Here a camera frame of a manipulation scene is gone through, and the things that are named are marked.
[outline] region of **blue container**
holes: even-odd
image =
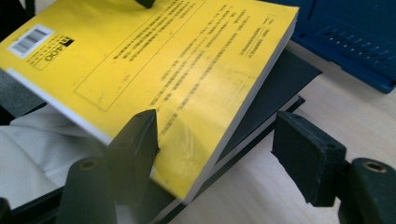
[[[292,40],[384,93],[396,86],[396,0],[267,0],[300,7]]]

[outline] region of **table surface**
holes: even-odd
[[[396,91],[381,93],[334,63],[290,42],[287,49],[323,74],[300,95],[299,114],[347,148],[346,160],[396,167]],[[315,208],[272,155],[273,133],[179,213],[171,223],[338,223],[334,207]]]

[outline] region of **barcode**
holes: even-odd
[[[37,25],[35,28],[23,35],[14,44],[12,44],[9,50],[21,58],[24,58],[32,50],[38,47],[44,40],[46,40],[52,33],[53,32],[50,29],[42,25]]]

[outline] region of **white fabric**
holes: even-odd
[[[64,185],[76,161],[104,146],[47,105],[0,126],[0,197],[11,208]]]

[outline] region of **book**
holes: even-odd
[[[156,109],[152,179],[189,202],[293,32],[253,0],[59,0],[0,44],[0,67],[104,144]]]

